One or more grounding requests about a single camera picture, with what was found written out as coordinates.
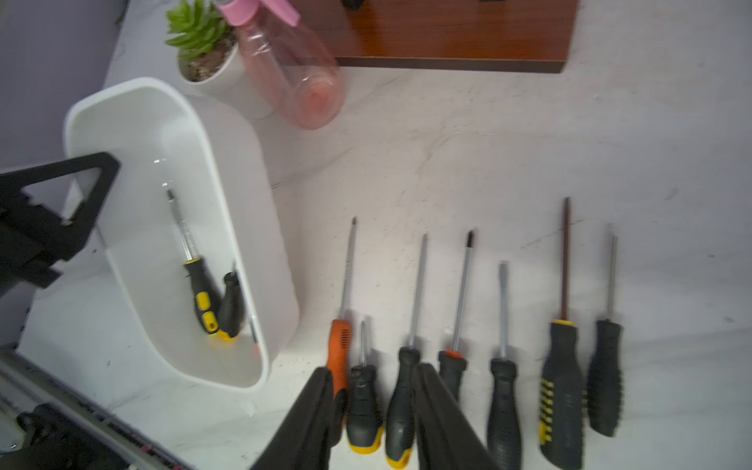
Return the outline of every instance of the flathead screwdriver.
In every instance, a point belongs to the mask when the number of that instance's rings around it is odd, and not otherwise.
[[[387,439],[384,450],[387,452],[389,465],[397,469],[407,466],[415,436],[413,369],[420,362],[420,351],[415,347],[415,335],[417,333],[420,300],[423,296],[427,250],[428,235],[424,235],[420,242],[420,260],[418,261],[418,275],[415,282],[413,313],[410,319],[410,336],[408,337],[408,345],[399,349],[397,383],[394,386],[394,393],[387,409]]]
[[[596,352],[587,372],[587,414],[590,427],[613,437],[621,417],[622,379],[619,338],[622,327],[614,323],[617,236],[611,230],[611,262],[608,270],[606,318],[596,322]]]
[[[342,424],[347,411],[347,352],[350,350],[351,327],[346,318],[350,307],[350,285],[353,274],[353,257],[355,254],[355,228],[357,219],[353,217],[350,224],[350,238],[347,241],[347,257],[344,261],[344,281],[342,283],[342,303],[339,306],[339,318],[332,321],[329,333],[329,359],[326,367],[332,372],[334,382],[334,416],[332,417],[332,435],[330,445],[334,446],[342,437]]]
[[[517,378],[517,365],[507,357],[509,332],[509,304],[507,295],[507,263],[499,265],[499,286],[501,290],[502,335],[499,352],[501,357],[491,359],[493,376],[493,398],[488,414],[486,442],[488,451],[499,470],[520,470],[522,465],[522,437],[517,405],[514,401],[514,380]]]
[[[183,218],[182,212],[180,212],[180,205],[177,203],[177,197],[172,190],[167,190],[167,200],[186,255],[186,262],[183,266],[185,266],[190,277],[190,286],[193,291],[193,311],[199,325],[207,334],[213,335],[220,329],[217,314],[215,314],[220,306],[220,295],[214,287],[214,282],[209,277],[204,259],[196,252],[188,224]]]
[[[475,233],[471,230],[468,232],[468,239],[465,244],[465,263],[462,267],[462,283],[459,285],[459,301],[454,320],[452,347],[438,354],[438,375],[457,401],[459,401],[459,386],[462,384],[462,373],[468,366],[467,359],[462,357],[462,353],[459,351],[459,334],[462,330],[462,316],[465,313],[465,292],[467,290],[474,238]]]
[[[381,446],[384,419],[376,396],[376,368],[366,361],[368,333],[360,322],[360,364],[353,367],[350,413],[347,415],[347,439],[355,453],[368,455]]]
[[[582,468],[582,420],[585,386],[577,363],[577,328],[568,320],[569,308],[569,198],[564,200],[562,222],[561,318],[550,326],[551,349],[543,364],[538,438],[541,452],[563,470]]]

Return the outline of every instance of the pink spray bottle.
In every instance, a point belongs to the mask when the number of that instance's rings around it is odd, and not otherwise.
[[[287,0],[214,3],[235,27],[239,52],[259,94],[280,115],[303,129],[318,129],[334,119],[344,101],[339,65]]]

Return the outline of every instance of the wooden shelf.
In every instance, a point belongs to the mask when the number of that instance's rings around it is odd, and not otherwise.
[[[293,0],[342,65],[561,72],[577,0]]]

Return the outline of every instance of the black metal bracket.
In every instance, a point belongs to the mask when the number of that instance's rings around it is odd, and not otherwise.
[[[32,204],[23,191],[34,183],[93,168],[99,176],[67,220]],[[19,280],[47,287],[60,276],[50,267],[61,259],[69,261],[86,245],[119,170],[115,157],[100,152],[0,174],[0,296]]]

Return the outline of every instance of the black and yellow screwdriver handle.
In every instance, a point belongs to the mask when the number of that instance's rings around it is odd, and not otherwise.
[[[613,437],[621,417],[621,370],[619,337],[621,325],[608,320],[596,322],[596,352],[587,372],[587,414],[590,427]]]
[[[577,329],[551,323],[551,350],[543,365],[538,437],[541,452],[563,470],[582,468],[584,379],[577,364]]]
[[[517,366],[510,360],[491,359],[491,375],[493,398],[486,432],[488,451],[499,470],[520,470],[522,437],[517,405],[514,402]]]
[[[350,413],[347,415],[347,439],[355,453],[368,455],[381,446],[384,419],[376,396],[376,368],[356,365],[350,376]]]
[[[225,296],[217,314],[217,322],[220,326],[220,338],[224,341],[232,341],[240,332],[241,325],[245,320],[245,305],[240,288],[240,280],[235,271],[230,271],[223,278],[225,283]]]
[[[420,351],[412,347],[399,350],[399,373],[387,409],[387,438],[384,450],[387,462],[398,470],[408,465],[415,437],[413,407],[413,369],[420,362]]]
[[[220,329],[217,315],[214,313],[220,306],[220,296],[206,272],[203,258],[191,259],[186,262],[185,267],[190,276],[190,286],[193,291],[193,310],[196,312],[196,318],[204,331],[213,335]]]
[[[462,385],[462,373],[467,367],[467,360],[456,351],[447,349],[438,354],[438,376],[457,401],[459,401],[459,387]]]

